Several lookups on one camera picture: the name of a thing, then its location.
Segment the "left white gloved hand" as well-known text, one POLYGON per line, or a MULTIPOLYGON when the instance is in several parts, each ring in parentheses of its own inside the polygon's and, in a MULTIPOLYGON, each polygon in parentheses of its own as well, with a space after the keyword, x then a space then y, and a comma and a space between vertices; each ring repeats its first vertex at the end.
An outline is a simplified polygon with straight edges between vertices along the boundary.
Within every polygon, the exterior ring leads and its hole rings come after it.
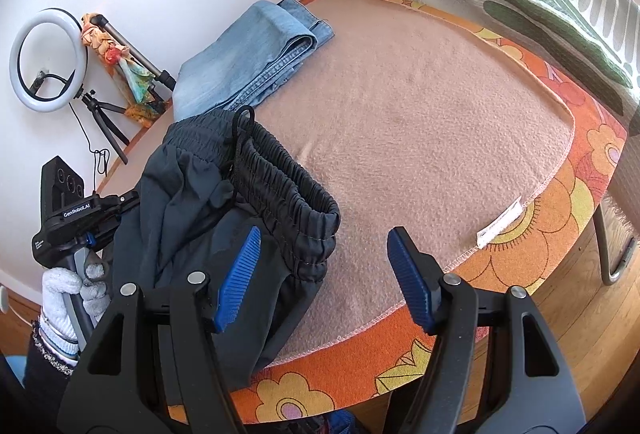
POLYGON ((84 311, 94 321, 102 318, 111 303, 106 283, 96 281, 96 278, 104 275, 103 266, 90 264, 87 272, 87 280, 64 267, 48 269, 42 275, 38 332, 53 355, 71 366, 78 361, 80 347, 70 313, 66 310, 66 296, 79 296, 84 311))

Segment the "left dark sleeve forearm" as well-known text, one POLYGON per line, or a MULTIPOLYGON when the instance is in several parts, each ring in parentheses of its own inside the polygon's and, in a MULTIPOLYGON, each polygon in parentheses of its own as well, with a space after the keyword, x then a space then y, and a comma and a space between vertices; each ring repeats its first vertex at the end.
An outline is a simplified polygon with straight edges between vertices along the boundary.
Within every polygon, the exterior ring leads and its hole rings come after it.
POLYGON ((78 350, 56 333, 47 334, 39 322, 32 326, 23 385, 41 419, 56 428, 58 410, 78 363, 78 350))

